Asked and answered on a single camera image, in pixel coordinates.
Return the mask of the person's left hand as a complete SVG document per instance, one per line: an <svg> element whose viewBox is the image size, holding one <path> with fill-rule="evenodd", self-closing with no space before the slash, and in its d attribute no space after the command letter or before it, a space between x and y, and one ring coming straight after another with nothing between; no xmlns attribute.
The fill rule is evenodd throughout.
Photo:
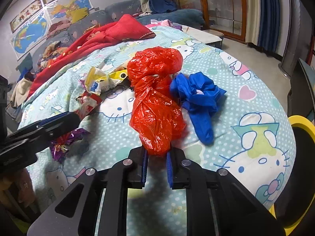
<svg viewBox="0 0 315 236"><path fill-rule="evenodd" d="M17 203L23 204L24 207L28 207L35 201L36 197L32 187L31 177L28 170L24 168L12 175L1 176L1 204L6 208L13 208L13 204L6 194L6 191L8 191L12 185L17 187Z"/></svg>

